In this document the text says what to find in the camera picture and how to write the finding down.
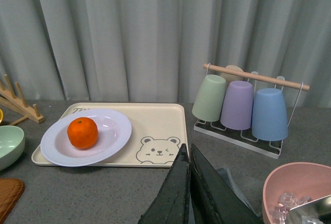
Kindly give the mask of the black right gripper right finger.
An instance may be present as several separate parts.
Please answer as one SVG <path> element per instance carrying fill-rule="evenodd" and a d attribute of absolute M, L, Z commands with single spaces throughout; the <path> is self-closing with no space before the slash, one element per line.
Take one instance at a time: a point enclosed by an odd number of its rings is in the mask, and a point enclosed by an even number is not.
<path fill-rule="evenodd" d="M 194 145 L 191 155 L 191 198 L 195 223 L 262 223 L 226 184 Z"/>

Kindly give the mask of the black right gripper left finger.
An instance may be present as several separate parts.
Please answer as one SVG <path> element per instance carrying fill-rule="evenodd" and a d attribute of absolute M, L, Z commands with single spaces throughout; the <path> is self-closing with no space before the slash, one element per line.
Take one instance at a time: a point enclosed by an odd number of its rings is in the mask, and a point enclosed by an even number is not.
<path fill-rule="evenodd" d="M 138 223 L 188 223 L 190 179 L 187 146 L 182 144 L 156 198 Z"/>

